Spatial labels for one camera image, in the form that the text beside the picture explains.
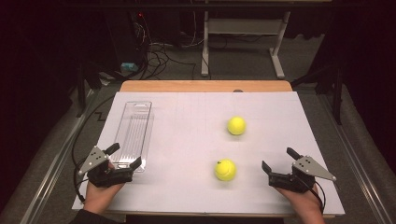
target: table leg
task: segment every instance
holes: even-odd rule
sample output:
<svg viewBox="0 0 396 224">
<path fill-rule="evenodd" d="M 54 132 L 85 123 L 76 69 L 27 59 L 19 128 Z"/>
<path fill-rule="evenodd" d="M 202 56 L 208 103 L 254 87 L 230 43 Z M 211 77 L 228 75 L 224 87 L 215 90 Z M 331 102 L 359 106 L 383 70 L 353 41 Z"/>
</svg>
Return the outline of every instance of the table leg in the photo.
<svg viewBox="0 0 396 224">
<path fill-rule="evenodd" d="M 207 77 L 209 75 L 209 48 L 207 46 L 207 40 L 209 38 L 208 20 L 209 20 L 209 13 L 206 11 L 205 26 L 204 26 L 204 49 L 202 51 L 202 61 L 201 61 L 201 75 L 203 77 Z"/>
<path fill-rule="evenodd" d="M 276 46 L 274 48 L 270 48 L 271 59 L 274 64 L 276 76 L 279 79 L 284 79 L 285 74 L 283 73 L 283 69 L 282 66 L 280 65 L 280 60 L 277 57 L 277 54 L 279 52 L 280 44 L 282 43 L 283 35 L 285 34 L 286 31 L 286 27 L 288 26 L 289 16 L 290 16 L 290 12 L 289 11 L 285 12 L 285 15 L 283 16 L 283 21 L 280 24 L 279 32 L 277 34 Z"/>
</svg>

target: black sleeve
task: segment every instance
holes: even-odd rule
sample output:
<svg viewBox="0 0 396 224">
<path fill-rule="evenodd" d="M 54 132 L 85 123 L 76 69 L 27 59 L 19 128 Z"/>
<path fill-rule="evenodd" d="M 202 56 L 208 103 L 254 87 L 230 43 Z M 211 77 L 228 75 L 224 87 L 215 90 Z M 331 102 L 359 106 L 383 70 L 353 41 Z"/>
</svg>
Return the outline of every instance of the black sleeve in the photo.
<svg viewBox="0 0 396 224">
<path fill-rule="evenodd" d="M 81 209 L 76 214 L 75 218 L 70 222 L 70 224 L 118 224 L 117 222 L 108 219 L 106 217 L 102 217 L 95 213 L 91 213 L 84 209 Z"/>
</svg>

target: human hand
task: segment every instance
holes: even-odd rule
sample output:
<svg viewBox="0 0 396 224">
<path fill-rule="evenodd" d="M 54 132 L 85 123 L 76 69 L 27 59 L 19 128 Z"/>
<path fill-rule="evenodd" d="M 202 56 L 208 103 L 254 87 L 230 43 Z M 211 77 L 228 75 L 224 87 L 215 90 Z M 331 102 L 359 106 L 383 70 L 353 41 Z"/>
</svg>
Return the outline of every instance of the human hand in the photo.
<svg viewBox="0 0 396 224">
<path fill-rule="evenodd" d="M 87 194 L 83 209 L 98 215 L 102 215 L 110 205 L 114 196 L 122 189 L 125 184 L 113 185 L 108 188 L 97 188 L 93 183 L 88 182 Z"/>
<path fill-rule="evenodd" d="M 320 202 L 311 191 L 296 193 L 286 189 L 275 189 L 289 200 L 292 208 L 304 224 L 325 223 L 320 212 Z M 316 185 L 314 185 L 313 190 L 318 192 Z"/>
</svg>

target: table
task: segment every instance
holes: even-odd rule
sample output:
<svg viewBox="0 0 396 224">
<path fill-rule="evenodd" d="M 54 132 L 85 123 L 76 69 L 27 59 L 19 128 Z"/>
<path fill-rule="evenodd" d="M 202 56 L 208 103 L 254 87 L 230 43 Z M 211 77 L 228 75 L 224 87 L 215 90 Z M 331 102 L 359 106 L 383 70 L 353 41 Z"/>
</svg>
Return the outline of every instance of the table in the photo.
<svg viewBox="0 0 396 224">
<path fill-rule="evenodd" d="M 331 2 L 332 0 L 216 0 L 215 2 Z M 247 20 L 247 19 L 209 19 L 209 13 L 205 12 L 204 22 L 204 47 L 202 51 L 201 74 L 203 77 L 209 75 L 209 34 L 248 34 L 248 35 L 277 35 L 273 48 L 269 48 L 276 76 L 284 79 L 282 65 L 277 56 L 283 35 L 288 26 L 290 12 L 286 11 L 282 19 L 278 20 Z"/>
<path fill-rule="evenodd" d="M 325 166 L 298 96 L 288 82 L 281 80 L 127 81 L 113 102 L 97 145 L 105 148 L 112 144 L 120 123 L 120 106 L 126 101 L 148 99 L 155 118 L 147 168 L 134 174 L 134 181 L 110 205 L 110 212 L 293 216 L 286 199 L 268 187 L 261 161 L 266 160 L 274 172 L 289 173 L 292 160 L 286 147 L 294 147 Z M 246 110 L 251 105 L 254 109 Z M 235 112 L 247 121 L 247 131 L 240 136 L 228 134 L 224 126 Z M 238 167 L 231 182 L 218 181 L 214 176 L 214 166 L 223 157 L 232 159 Z M 325 216 L 344 214 L 332 182 L 318 182 L 330 199 Z M 80 192 L 85 188 L 86 184 L 82 185 Z M 76 199 L 73 209 L 80 208 Z"/>
</svg>

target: metal stand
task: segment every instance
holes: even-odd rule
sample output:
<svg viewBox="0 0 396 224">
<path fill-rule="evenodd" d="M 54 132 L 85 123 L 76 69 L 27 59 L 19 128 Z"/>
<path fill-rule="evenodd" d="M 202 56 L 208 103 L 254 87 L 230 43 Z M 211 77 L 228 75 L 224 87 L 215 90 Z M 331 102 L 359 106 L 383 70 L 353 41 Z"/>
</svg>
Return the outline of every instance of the metal stand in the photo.
<svg viewBox="0 0 396 224">
<path fill-rule="evenodd" d="M 209 34 L 251 34 L 251 35 L 277 35 L 276 45 L 269 52 L 279 79 L 284 79 L 280 60 L 277 56 L 283 35 L 288 26 L 290 12 L 285 12 L 283 20 L 233 20 L 233 19 L 209 19 L 205 12 L 204 24 L 204 48 L 202 51 L 201 75 L 209 75 L 209 48 L 207 45 Z"/>
</svg>

